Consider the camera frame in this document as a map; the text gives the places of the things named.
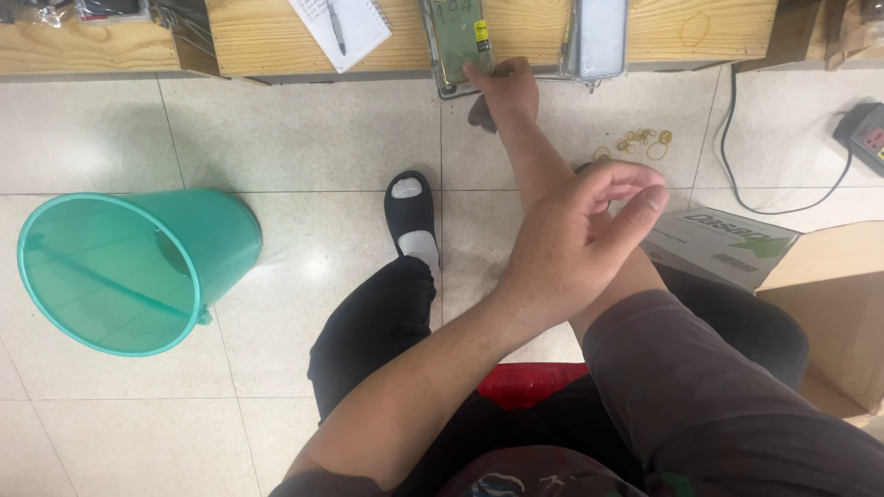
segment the black trousers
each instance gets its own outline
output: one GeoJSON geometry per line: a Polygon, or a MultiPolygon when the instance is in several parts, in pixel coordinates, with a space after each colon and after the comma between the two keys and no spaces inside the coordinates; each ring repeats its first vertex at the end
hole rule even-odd
{"type": "MultiPolygon", "coordinates": [[[[666,266],[657,269],[669,290],[724,341],[797,389],[807,367],[808,345],[792,317],[736,288],[666,266]]],[[[435,297],[429,267],[404,256],[376,272],[338,306],[310,350],[308,377],[322,420],[372,372],[430,335],[435,297]]],[[[435,495],[480,455],[529,445],[576,450],[644,489],[640,462],[586,375],[531,408],[506,411],[474,392],[395,495],[435,495]]]]}

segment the notebook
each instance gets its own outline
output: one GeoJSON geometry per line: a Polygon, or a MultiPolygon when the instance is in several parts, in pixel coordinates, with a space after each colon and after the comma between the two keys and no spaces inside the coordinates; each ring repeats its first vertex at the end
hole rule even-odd
{"type": "Polygon", "coordinates": [[[390,23],[374,0],[331,0],[347,48],[347,54],[341,55],[326,0],[289,0],[289,2],[338,73],[353,67],[390,37],[390,23]]]}

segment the red plastic stool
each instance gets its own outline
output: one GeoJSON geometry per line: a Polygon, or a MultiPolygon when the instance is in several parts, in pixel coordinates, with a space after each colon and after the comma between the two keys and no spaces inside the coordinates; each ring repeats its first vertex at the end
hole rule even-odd
{"type": "Polygon", "coordinates": [[[586,363],[498,364],[476,390],[503,409],[528,408],[589,372],[586,363]]]}

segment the hand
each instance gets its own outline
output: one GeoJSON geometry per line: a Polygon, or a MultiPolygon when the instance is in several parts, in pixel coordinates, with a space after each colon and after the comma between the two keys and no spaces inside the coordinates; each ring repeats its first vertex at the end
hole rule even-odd
{"type": "Polygon", "coordinates": [[[534,203],[495,301],[535,335],[584,310],[657,222],[669,198],[665,183],[645,165],[605,161],[534,203]],[[592,229],[591,215],[626,199],[603,233],[592,229]]]}
{"type": "Polygon", "coordinates": [[[497,64],[489,76],[481,67],[467,62],[463,73],[474,87],[485,94],[488,110],[498,127],[513,120],[537,119],[540,94],[525,57],[510,58],[497,64]]]}

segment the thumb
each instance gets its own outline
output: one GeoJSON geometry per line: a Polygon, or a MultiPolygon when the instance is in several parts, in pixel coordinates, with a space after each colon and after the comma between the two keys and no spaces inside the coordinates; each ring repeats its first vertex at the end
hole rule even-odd
{"type": "Polygon", "coordinates": [[[492,77],[485,72],[485,69],[473,64],[471,60],[464,63],[463,75],[482,93],[486,93],[486,90],[490,88],[492,77]]]}
{"type": "Polygon", "coordinates": [[[654,227],[667,200],[669,191],[663,185],[653,185],[638,192],[590,245],[593,254],[605,264],[619,268],[654,227]]]}

